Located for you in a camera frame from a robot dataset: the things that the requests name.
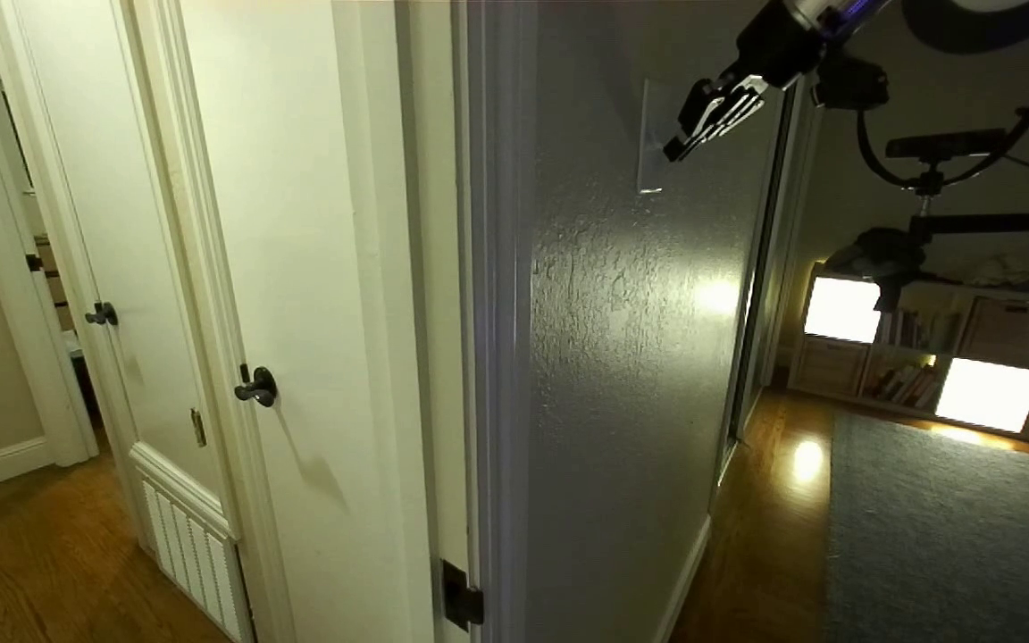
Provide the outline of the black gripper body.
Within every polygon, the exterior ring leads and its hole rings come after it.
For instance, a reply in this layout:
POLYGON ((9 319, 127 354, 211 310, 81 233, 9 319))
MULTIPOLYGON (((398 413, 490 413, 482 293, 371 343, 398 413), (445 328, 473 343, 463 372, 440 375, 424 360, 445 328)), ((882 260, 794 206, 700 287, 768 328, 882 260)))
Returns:
POLYGON ((736 37, 736 76, 787 85, 806 72, 825 42, 825 0, 768 0, 736 37))

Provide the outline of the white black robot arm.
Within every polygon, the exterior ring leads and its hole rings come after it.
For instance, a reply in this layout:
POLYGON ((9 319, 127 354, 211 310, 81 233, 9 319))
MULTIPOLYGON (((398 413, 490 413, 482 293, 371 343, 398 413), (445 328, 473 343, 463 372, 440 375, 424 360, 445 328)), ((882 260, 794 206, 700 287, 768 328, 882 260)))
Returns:
POLYGON ((679 129, 660 147, 667 160, 729 136, 763 106, 768 91, 818 67, 844 48, 885 0, 768 0, 736 37, 736 62, 716 80, 688 85, 679 129))

